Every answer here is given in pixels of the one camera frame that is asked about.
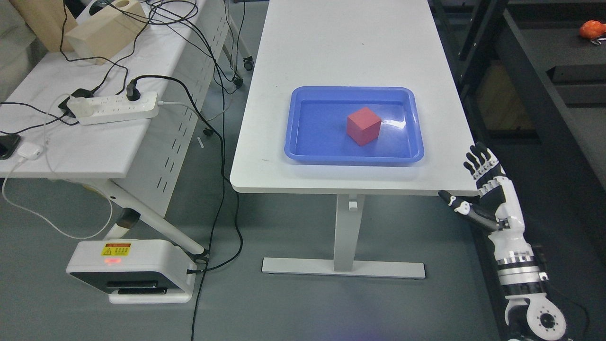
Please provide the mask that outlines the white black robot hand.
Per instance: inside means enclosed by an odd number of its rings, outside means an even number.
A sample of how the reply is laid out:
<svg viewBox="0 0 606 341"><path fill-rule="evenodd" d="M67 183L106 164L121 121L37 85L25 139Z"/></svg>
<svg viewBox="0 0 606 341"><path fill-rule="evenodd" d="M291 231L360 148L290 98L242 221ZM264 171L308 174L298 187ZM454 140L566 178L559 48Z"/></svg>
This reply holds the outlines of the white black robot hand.
<svg viewBox="0 0 606 341"><path fill-rule="evenodd" d="M513 181L501 162L481 142L471 145L464 167L476 183L478 194L472 199L440 190L439 196L462 218L482 227L494 244L498 264L534 259L532 246L524 238L525 222Z"/></svg>

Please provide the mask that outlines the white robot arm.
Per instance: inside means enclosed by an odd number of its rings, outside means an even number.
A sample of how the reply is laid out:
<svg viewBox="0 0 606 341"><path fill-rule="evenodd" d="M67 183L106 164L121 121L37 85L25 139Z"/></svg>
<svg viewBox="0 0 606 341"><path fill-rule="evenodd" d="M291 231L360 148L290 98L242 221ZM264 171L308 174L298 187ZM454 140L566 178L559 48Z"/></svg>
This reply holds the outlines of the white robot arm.
<svg viewBox="0 0 606 341"><path fill-rule="evenodd" d="M548 295L547 261L535 248L534 255L500 259L498 277L507 306L504 319L509 341L564 341L567 322Z"/></svg>

